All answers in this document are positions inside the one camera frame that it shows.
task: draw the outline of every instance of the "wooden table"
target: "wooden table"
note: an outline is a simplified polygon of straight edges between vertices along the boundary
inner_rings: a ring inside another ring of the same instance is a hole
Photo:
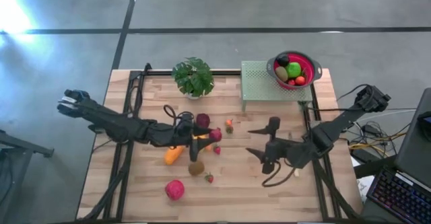
[[[106,107],[118,112],[123,109],[129,72],[112,72],[104,103]],[[322,78],[314,84],[320,108],[336,108],[329,70],[324,69]],[[263,188],[261,182],[267,176],[261,173],[259,160],[245,150],[245,147],[264,149],[268,136],[251,135],[247,131],[263,128],[270,116],[281,118],[278,137],[288,138],[291,132],[293,139],[300,140],[305,125],[296,102],[250,102],[243,113],[238,76],[215,77],[213,91],[199,100],[184,97],[170,77],[145,77],[139,117],[171,123],[172,119],[163,112],[164,104],[170,104],[177,113],[185,110],[194,114],[207,113],[212,128],[224,128],[225,120],[233,118],[234,132],[231,135],[224,133],[220,142],[221,155],[206,151],[199,154],[205,171],[214,175],[212,184],[207,183],[203,175],[190,176],[187,170],[188,152],[184,152],[173,165],[165,165],[166,149],[135,143],[123,221],[321,220],[311,164],[299,171],[299,177],[292,176],[281,186]],[[322,112],[321,116],[323,120],[332,120],[338,114]],[[106,140],[106,136],[97,136],[95,146]],[[78,217],[86,215],[106,190],[113,155],[113,143],[93,153]],[[336,142],[330,157],[337,188],[360,212],[362,203],[345,142]],[[290,170],[290,167],[283,165],[273,181],[284,178]],[[181,180],[185,185],[185,195],[176,202],[168,200],[164,193],[165,185],[174,179]],[[325,193],[328,209],[332,213],[327,189]],[[118,194],[114,197],[113,214],[117,198]]]

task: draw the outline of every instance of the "concrete floor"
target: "concrete floor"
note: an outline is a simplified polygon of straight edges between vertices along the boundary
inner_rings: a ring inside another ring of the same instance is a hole
[[[122,28],[129,0],[0,0],[0,26],[19,29]],[[130,28],[431,26],[431,0],[136,0]],[[74,219],[93,145],[84,120],[57,113],[67,88],[102,102],[119,34],[0,35],[0,129],[54,147],[35,155],[8,223]],[[239,68],[283,50],[305,52],[330,68],[335,93],[369,83],[391,108],[416,107],[430,86],[431,32],[164,34],[127,36],[120,69],[171,68],[201,57],[213,68]],[[353,96],[340,101],[351,105]],[[412,113],[376,118],[394,133]]]

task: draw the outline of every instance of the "green plant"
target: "green plant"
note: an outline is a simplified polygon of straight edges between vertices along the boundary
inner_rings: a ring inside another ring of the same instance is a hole
[[[214,78],[208,64],[195,57],[177,64],[172,69],[172,77],[181,93],[194,97],[207,95],[214,88]]]

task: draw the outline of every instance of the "plant pot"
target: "plant pot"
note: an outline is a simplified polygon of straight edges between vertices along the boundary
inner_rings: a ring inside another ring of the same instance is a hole
[[[197,100],[197,99],[199,99],[201,96],[193,96],[193,94],[192,93],[189,93],[189,94],[185,94],[186,95],[186,97],[188,97],[188,99],[190,99],[190,100]]]

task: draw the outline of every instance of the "red bowl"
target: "red bowl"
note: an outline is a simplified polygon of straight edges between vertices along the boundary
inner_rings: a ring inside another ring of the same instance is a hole
[[[289,58],[289,62],[297,62],[301,66],[301,69],[304,71],[305,84],[299,86],[289,85],[286,82],[283,82],[279,77],[275,74],[275,69],[279,67],[277,62],[277,58],[280,56],[287,55]],[[278,54],[276,57],[269,59],[267,63],[267,72],[270,76],[277,80],[278,84],[285,89],[301,89],[303,87],[307,87],[313,83],[314,80],[320,79],[322,77],[322,66],[312,60],[309,56],[305,55],[301,52],[296,51],[285,51]]]

